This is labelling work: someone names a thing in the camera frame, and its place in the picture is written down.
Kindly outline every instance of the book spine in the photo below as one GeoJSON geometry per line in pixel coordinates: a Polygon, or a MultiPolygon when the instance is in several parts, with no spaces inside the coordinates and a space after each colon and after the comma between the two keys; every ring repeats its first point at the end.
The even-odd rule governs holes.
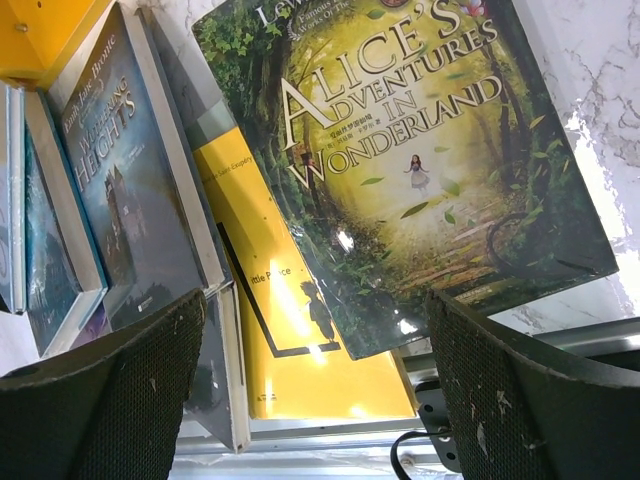
{"type": "Polygon", "coordinates": [[[9,309],[26,309],[25,260],[25,116],[24,91],[6,88],[7,163],[9,177],[9,309]]]}

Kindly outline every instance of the black cable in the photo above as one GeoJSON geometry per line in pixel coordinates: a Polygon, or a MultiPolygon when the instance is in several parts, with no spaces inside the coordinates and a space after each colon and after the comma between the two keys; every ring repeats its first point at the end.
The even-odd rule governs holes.
{"type": "Polygon", "coordinates": [[[412,430],[400,435],[398,439],[393,442],[393,445],[391,445],[391,452],[389,452],[391,467],[393,468],[393,472],[396,474],[396,477],[398,477],[400,480],[411,480],[411,477],[407,475],[407,472],[404,471],[404,468],[402,468],[400,460],[398,459],[398,446],[400,446],[402,442],[404,442],[405,440],[411,440],[412,438],[431,438],[444,436],[451,436],[451,430],[437,433],[418,432],[416,430],[412,430]]]}

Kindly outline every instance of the forest illustration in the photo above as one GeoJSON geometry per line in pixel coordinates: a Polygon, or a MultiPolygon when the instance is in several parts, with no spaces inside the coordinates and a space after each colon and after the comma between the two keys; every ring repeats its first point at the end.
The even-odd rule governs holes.
{"type": "Polygon", "coordinates": [[[194,26],[354,358],[426,335],[430,287],[493,314],[617,268],[511,1],[435,3],[230,0],[194,26]]]}

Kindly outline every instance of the silhouette illustration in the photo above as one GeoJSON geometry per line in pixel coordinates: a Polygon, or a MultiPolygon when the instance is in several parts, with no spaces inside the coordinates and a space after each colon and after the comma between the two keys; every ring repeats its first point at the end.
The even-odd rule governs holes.
{"type": "Polygon", "coordinates": [[[300,288],[304,294],[309,297],[309,317],[318,325],[320,332],[324,338],[330,342],[335,342],[335,332],[331,325],[331,314],[324,303],[318,298],[318,289],[313,282],[302,282],[300,288]]]}

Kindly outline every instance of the wuthering heights book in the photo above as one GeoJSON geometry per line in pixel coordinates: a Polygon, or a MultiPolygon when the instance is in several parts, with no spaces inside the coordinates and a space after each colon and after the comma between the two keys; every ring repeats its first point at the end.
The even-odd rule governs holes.
{"type": "Polygon", "coordinates": [[[114,330],[224,277],[166,105],[140,19],[116,3],[59,120],[114,330]]]}
{"type": "Polygon", "coordinates": [[[193,27],[355,358],[617,266],[510,0],[230,0],[193,27]]]}

